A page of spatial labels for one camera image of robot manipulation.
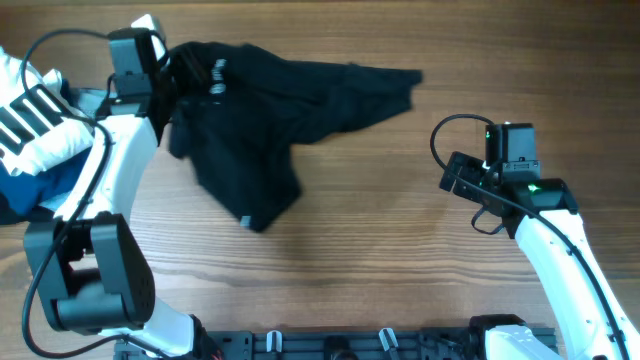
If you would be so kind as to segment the black t-shirt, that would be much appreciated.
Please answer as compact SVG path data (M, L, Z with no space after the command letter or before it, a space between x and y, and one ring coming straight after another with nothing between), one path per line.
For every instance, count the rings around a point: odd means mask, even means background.
M301 195L291 148L412 107L419 70L286 60L251 44L189 42L169 66L179 97L168 149L242 226L265 231Z

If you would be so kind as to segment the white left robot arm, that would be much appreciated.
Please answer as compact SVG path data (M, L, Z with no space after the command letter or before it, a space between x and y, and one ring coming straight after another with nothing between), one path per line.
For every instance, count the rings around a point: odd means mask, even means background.
M33 272L22 313L27 347L48 359L79 356L110 341L159 359L221 359L224 354L193 315L158 299L152 271L128 225L137 186L175 106L165 70L117 72L109 80L97 139L69 199L48 223L28 227L24 246ZM98 341L67 352L39 347L31 333L34 299L50 327Z

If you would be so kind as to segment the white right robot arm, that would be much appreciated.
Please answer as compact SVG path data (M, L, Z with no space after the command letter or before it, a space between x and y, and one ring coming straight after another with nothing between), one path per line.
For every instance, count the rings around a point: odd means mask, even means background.
M537 162L480 160L460 152L441 162L441 189L500 218L534 268L571 359L636 359L639 332L589 246L566 183L543 179Z

